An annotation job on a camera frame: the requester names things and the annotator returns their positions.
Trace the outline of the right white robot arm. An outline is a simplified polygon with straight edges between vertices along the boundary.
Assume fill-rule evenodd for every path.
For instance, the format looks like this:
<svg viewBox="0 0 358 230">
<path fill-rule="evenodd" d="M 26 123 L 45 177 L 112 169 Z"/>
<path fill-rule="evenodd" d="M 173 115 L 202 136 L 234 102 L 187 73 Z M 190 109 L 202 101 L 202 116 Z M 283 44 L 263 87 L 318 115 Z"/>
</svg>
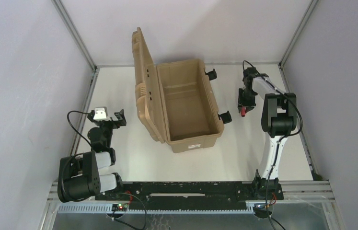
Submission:
<svg viewBox="0 0 358 230">
<path fill-rule="evenodd" d="M 264 100 L 261 128 L 265 133 L 265 146 L 250 194 L 257 200 L 272 199 L 281 193 L 280 159 L 286 141 L 297 126 L 296 95 L 283 93 L 266 74 L 245 73 L 243 83 L 238 94 L 238 112 L 242 117 L 255 108 L 256 96 Z"/>
</svg>

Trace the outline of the left aluminium frame post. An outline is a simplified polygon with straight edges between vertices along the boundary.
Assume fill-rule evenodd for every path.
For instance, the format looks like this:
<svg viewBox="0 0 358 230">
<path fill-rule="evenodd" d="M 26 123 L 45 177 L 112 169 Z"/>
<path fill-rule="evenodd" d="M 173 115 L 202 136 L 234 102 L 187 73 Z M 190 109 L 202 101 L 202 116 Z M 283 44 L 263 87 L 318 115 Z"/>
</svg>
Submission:
<svg viewBox="0 0 358 230">
<path fill-rule="evenodd" d="M 97 66 L 96 66 L 86 44 L 84 43 L 75 23 L 73 22 L 68 10 L 66 9 L 64 3 L 61 0 L 52 0 L 51 2 L 53 3 L 55 9 L 59 13 L 66 29 L 69 31 L 73 41 L 75 42 L 77 48 L 79 49 L 82 56 L 86 60 L 87 64 L 89 65 L 89 67 L 91 68 L 91 70 L 93 72 L 96 72 Z"/>
</svg>

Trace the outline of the tan plastic storage bin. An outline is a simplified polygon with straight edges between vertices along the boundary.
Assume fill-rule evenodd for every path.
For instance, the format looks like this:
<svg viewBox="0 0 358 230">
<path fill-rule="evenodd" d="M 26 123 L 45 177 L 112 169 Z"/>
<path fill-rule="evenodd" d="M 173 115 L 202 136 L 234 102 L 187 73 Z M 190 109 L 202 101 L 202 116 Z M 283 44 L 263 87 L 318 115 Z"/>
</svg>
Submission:
<svg viewBox="0 0 358 230">
<path fill-rule="evenodd" d="M 196 58 L 155 64 L 140 28 L 131 42 L 137 114 L 152 139 L 174 153 L 213 147 L 224 124 L 205 63 Z"/>
</svg>

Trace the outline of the left control board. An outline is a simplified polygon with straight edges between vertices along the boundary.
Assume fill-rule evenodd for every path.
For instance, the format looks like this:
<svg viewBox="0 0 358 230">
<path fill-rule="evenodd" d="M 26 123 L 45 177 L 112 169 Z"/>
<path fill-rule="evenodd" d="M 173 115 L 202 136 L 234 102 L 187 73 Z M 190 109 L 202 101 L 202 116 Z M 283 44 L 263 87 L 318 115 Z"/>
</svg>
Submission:
<svg viewBox="0 0 358 230">
<path fill-rule="evenodd" d="M 128 203 L 112 204 L 111 212 L 126 212 L 128 208 Z"/>
</svg>

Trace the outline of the aluminium frame post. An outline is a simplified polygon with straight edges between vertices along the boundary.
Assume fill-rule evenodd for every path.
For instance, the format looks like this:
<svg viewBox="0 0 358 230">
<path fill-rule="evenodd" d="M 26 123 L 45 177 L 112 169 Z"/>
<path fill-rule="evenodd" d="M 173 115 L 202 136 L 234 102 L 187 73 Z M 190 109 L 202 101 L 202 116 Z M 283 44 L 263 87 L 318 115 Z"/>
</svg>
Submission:
<svg viewBox="0 0 358 230">
<path fill-rule="evenodd" d="M 53 3 L 55 9 L 59 13 L 66 29 L 69 31 L 73 41 L 75 42 L 77 48 L 79 49 L 82 56 L 86 60 L 87 64 L 89 65 L 89 67 L 91 68 L 91 70 L 93 72 L 96 72 L 97 66 L 96 66 L 86 44 L 84 43 L 75 23 L 73 22 L 68 10 L 66 9 L 64 3 L 61 0 L 52 0 L 51 2 Z"/>
<path fill-rule="evenodd" d="M 280 68 L 283 68 L 285 66 L 287 60 L 289 59 L 289 57 L 294 49 L 294 46 L 296 45 L 300 35 L 302 34 L 303 30 L 305 29 L 312 13 L 314 12 L 314 10 L 319 2 L 320 2 L 319 0 L 311 0 L 310 1 L 301 21 L 298 24 L 297 29 L 295 30 L 295 32 L 292 36 L 292 39 L 290 40 L 282 58 L 278 64 Z"/>
</svg>

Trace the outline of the right control board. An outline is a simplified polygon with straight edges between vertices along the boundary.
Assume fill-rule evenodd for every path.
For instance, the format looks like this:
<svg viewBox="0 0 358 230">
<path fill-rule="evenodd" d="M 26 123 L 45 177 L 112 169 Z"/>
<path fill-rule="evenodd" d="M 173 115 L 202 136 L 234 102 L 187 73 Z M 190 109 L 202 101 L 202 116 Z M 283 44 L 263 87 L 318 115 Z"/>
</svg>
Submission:
<svg viewBox="0 0 358 230">
<path fill-rule="evenodd" d="M 269 211 L 272 212 L 274 210 L 273 205 L 266 205 L 263 203 L 255 204 L 253 207 L 253 211 Z"/>
</svg>

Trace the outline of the control board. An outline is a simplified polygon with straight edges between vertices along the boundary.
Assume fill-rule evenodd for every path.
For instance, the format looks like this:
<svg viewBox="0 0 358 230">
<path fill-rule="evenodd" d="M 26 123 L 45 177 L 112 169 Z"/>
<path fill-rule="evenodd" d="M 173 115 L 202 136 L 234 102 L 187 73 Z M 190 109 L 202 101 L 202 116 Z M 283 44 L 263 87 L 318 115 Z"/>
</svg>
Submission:
<svg viewBox="0 0 358 230">
<path fill-rule="evenodd" d="M 128 208 L 128 203 L 112 204 L 111 212 L 126 212 Z"/>
<path fill-rule="evenodd" d="M 266 205 L 263 203 L 255 204 L 253 207 L 253 211 L 269 211 L 272 212 L 274 210 L 273 205 Z"/>
</svg>

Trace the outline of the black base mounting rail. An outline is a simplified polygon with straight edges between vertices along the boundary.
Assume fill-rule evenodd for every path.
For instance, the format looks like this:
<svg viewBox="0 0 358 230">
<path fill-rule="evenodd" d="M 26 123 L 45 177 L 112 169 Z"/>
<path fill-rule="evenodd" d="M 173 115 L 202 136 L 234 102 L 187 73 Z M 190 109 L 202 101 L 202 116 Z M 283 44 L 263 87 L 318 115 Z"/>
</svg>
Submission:
<svg viewBox="0 0 358 230">
<path fill-rule="evenodd" d="M 257 200 L 251 194 L 252 182 L 124 182 L 121 192 L 107 191 L 96 201 L 128 202 L 143 209 L 229 209 L 248 202 L 272 204 L 284 199 L 283 189 L 272 199 Z"/>
</svg>

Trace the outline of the red black screwdriver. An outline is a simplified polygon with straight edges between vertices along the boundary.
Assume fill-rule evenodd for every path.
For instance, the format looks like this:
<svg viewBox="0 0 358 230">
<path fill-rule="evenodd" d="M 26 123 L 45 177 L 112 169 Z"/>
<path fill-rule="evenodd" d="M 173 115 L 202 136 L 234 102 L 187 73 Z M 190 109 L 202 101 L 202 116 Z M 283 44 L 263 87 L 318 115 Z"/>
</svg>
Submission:
<svg viewBox="0 0 358 230">
<path fill-rule="evenodd" d="M 240 111 L 241 117 L 245 117 L 246 112 L 247 112 L 246 108 L 245 108 L 245 107 L 242 107 L 242 108 L 241 108 L 241 111 Z"/>
</svg>

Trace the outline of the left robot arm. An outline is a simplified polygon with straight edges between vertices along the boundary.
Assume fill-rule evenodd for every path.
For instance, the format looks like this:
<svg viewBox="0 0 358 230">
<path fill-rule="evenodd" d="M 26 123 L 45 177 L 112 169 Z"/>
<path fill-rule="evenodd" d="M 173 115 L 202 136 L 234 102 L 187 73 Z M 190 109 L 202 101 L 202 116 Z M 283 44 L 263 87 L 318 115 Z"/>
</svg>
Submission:
<svg viewBox="0 0 358 230">
<path fill-rule="evenodd" d="M 63 203 L 80 202 L 103 192 L 123 189 L 118 173 L 101 175 L 99 170 L 116 162 L 111 141 L 113 130 L 127 124 L 124 110 L 114 113 L 116 120 L 108 116 L 106 107 L 97 107 L 85 115 L 95 125 L 83 137 L 90 151 L 61 158 L 57 195 Z"/>
</svg>

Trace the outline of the lower black bin latch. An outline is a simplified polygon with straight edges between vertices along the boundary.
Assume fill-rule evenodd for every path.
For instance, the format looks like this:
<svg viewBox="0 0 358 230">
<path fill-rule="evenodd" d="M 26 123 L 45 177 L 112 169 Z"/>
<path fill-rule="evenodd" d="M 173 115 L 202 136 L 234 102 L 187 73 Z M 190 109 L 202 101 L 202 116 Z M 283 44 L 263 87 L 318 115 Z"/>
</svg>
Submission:
<svg viewBox="0 0 358 230">
<path fill-rule="evenodd" d="M 222 114 L 218 114 L 219 120 L 222 121 L 223 124 L 228 124 L 232 122 L 232 116 L 229 111 L 226 111 Z"/>
</svg>

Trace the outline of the right aluminium frame post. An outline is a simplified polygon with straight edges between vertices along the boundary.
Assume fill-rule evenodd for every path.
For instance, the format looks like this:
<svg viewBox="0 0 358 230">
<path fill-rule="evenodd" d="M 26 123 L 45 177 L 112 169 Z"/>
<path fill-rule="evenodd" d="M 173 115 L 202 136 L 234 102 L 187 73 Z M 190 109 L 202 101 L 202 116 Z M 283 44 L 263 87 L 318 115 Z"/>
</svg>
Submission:
<svg viewBox="0 0 358 230">
<path fill-rule="evenodd" d="M 310 1 L 301 21 L 298 24 L 297 29 L 295 30 L 295 32 L 292 36 L 292 39 L 290 40 L 282 58 L 278 64 L 280 68 L 283 68 L 285 66 L 287 60 L 289 59 L 289 57 L 294 49 L 294 46 L 296 45 L 300 35 L 302 34 L 303 30 L 305 29 L 312 13 L 314 12 L 314 10 L 319 2 L 320 2 L 319 0 L 311 0 Z"/>
</svg>

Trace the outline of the upper black bin latch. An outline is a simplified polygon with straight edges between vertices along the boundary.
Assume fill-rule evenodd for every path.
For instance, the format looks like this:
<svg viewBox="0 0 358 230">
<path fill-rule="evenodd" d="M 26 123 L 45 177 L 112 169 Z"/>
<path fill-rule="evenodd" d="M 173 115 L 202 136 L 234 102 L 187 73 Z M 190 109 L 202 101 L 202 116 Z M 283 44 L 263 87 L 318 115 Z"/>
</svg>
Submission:
<svg viewBox="0 0 358 230">
<path fill-rule="evenodd" d="M 208 77 L 209 81 L 213 81 L 218 77 L 215 69 L 205 72 L 205 75 Z"/>
</svg>

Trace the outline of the black bin latch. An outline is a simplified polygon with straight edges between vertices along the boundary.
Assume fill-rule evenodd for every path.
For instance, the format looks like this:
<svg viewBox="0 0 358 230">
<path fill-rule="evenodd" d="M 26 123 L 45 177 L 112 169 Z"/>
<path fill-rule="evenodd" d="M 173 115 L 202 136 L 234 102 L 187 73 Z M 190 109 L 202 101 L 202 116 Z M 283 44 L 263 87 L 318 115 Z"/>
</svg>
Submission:
<svg viewBox="0 0 358 230">
<path fill-rule="evenodd" d="M 219 120 L 222 121 L 223 124 L 228 124 L 232 122 L 232 116 L 229 111 L 226 111 L 222 114 L 218 114 Z"/>
<path fill-rule="evenodd" d="M 218 77 L 215 69 L 205 72 L 205 75 L 208 77 L 209 81 L 213 81 Z"/>
</svg>

